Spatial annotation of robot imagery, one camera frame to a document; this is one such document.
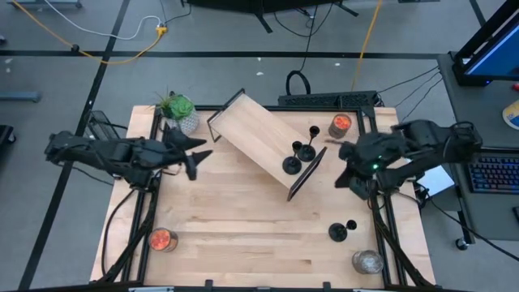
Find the wooden tabletop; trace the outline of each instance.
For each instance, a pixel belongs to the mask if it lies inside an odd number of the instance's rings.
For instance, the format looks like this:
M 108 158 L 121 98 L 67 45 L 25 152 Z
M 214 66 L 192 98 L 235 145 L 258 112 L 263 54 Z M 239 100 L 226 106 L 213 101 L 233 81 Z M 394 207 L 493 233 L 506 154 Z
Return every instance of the wooden tabletop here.
M 149 106 L 134 107 L 127 136 L 148 137 L 153 111 Z M 375 112 L 379 131 L 389 131 L 398 123 L 395 109 L 377 108 Z M 382 288 L 380 274 L 361 275 L 351 264 L 356 251 L 377 250 L 377 246 L 366 201 L 349 189 L 333 186 L 345 162 L 338 159 L 338 146 L 324 141 L 330 138 L 328 126 L 337 113 L 273 112 L 304 136 L 310 126 L 319 126 L 321 133 L 312 144 L 328 147 L 320 166 L 290 202 L 285 186 L 227 140 L 212 142 L 204 122 L 212 113 L 200 112 L 201 123 L 191 135 L 208 140 L 194 151 L 214 151 L 200 164 L 198 179 L 189 181 L 183 170 L 178 176 L 162 178 L 154 228 L 175 231 L 179 242 L 171 252 L 150 251 L 144 284 L 203 286 L 205 280 L 213 279 L 215 286 L 317 288 L 329 281 L 333 288 Z M 355 142 L 357 119 L 354 114 L 350 117 L 353 124 L 344 140 Z M 128 191 L 125 182 L 115 183 L 106 218 Z M 401 192 L 414 195 L 410 183 Z M 114 216 L 107 245 L 108 267 L 127 245 L 135 200 L 136 195 Z M 416 203 L 398 195 L 392 202 L 402 249 L 422 275 L 434 282 Z M 333 242 L 328 227 L 351 219 L 358 228 L 344 242 Z M 387 250 L 395 283 L 392 252 Z M 140 251 L 138 247 L 134 254 L 131 279 L 136 278 Z M 92 270 L 92 279 L 99 277 L 101 241 Z

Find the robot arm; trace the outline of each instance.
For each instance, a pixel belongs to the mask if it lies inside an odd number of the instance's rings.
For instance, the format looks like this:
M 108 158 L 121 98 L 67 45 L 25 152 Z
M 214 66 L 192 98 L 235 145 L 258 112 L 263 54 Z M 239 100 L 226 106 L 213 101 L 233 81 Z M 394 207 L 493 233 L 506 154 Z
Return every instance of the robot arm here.
M 390 194 L 407 178 L 422 174 L 443 163 L 470 161 L 483 142 L 470 122 L 439 127 L 431 121 L 418 120 L 392 127 L 391 134 L 369 133 L 357 144 L 344 143 L 339 157 L 348 162 L 335 182 L 336 187 L 350 187 L 363 200 L 371 188 Z M 401 167 L 388 167 L 400 158 L 412 161 Z M 376 186 L 369 186 L 375 176 Z
M 158 170 L 169 165 L 184 163 L 190 180 L 196 179 L 196 166 L 212 151 L 186 155 L 186 150 L 206 143 L 206 140 L 186 137 L 170 130 L 165 142 L 156 140 L 118 139 L 90 140 L 62 131 L 50 136 L 45 150 L 47 161 L 59 164 L 78 161 L 109 174 L 123 177 L 132 188 L 146 191 Z

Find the black keyboard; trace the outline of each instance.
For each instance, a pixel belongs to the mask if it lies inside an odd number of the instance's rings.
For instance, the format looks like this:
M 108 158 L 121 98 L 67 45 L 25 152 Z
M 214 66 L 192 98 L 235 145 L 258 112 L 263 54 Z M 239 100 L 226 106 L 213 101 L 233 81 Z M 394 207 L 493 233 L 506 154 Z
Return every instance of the black keyboard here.
M 277 99 L 278 105 L 330 106 L 338 109 L 374 106 L 378 103 L 376 91 L 318 93 L 283 96 Z
M 466 170 L 473 192 L 519 195 L 519 155 L 485 153 L 467 164 Z

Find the blue monitor screen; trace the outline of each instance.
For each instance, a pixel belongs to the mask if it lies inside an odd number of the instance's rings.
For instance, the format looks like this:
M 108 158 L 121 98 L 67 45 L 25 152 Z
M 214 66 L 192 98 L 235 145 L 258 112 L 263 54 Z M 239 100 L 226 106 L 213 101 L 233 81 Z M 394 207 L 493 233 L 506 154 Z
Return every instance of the blue monitor screen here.
M 477 61 L 467 75 L 506 76 L 519 79 L 519 24 Z

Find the green succulent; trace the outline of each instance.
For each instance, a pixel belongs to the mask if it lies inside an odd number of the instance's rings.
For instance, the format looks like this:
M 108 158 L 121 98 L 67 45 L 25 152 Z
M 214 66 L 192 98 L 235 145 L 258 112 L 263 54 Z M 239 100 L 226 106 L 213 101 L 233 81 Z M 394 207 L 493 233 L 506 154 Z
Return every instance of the green succulent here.
M 157 95 L 161 99 L 159 107 L 166 118 L 182 120 L 189 117 L 195 108 L 195 105 L 182 94 L 170 93 L 168 97 L 163 97 L 158 93 Z
M 189 117 L 193 112 L 195 105 L 193 105 L 193 103 L 182 94 L 172 96 L 172 98 L 173 100 L 169 104 L 169 109 L 173 113 L 173 118 L 178 121 Z

